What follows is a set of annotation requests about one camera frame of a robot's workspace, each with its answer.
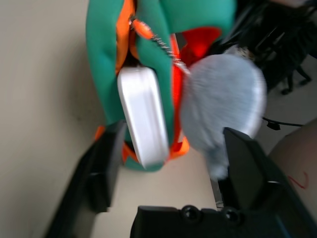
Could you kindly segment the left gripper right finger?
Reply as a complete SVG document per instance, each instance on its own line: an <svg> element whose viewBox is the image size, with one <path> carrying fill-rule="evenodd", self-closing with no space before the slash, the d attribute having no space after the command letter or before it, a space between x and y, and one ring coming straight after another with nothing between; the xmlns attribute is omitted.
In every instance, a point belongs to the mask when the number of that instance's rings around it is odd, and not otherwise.
<svg viewBox="0 0 317 238"><path fill-rule="evenodd" d="M241 223L237 238L315 238L317 225L280 168L248 135L223 130L228 179Z"/></svg>

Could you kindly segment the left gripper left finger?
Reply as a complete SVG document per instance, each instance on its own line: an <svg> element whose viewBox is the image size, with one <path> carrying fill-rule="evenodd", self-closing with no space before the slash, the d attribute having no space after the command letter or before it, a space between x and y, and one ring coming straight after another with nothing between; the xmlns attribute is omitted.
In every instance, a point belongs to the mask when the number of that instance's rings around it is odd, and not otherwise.
<svg viewBox="0 0 317 238"><path fill-rule="evenodd" d="M96 216L111 206L126 129L124 120L110 125L81 157L47 237L90 237Z"/></svg>

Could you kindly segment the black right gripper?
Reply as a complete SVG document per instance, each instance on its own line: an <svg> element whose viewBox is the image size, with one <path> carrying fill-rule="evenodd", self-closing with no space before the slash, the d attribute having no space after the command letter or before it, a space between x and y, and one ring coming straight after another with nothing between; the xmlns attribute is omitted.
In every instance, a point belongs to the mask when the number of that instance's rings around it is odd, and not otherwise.
<svg viewBox="0 0 317 238"><path fill-rule="evenodd" d="M305 74L302 63L314 56L317 26L315 0L239 0L234 27L217 43L221 53L245 54L262 70L271 62L281 64L283 74Z"/></svg>

